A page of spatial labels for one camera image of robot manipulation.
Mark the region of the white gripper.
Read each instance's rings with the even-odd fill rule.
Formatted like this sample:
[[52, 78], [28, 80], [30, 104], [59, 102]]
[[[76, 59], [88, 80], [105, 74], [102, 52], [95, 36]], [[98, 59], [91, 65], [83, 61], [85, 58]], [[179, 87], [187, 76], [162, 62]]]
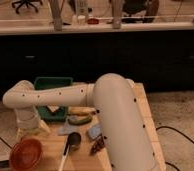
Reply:
[[17, 119], [17, 126], [17, 140], [21, 140], [27, 135], [48, 135], [50, 133], [49, 126], [39, 116], [34, 116], [28, 120]]

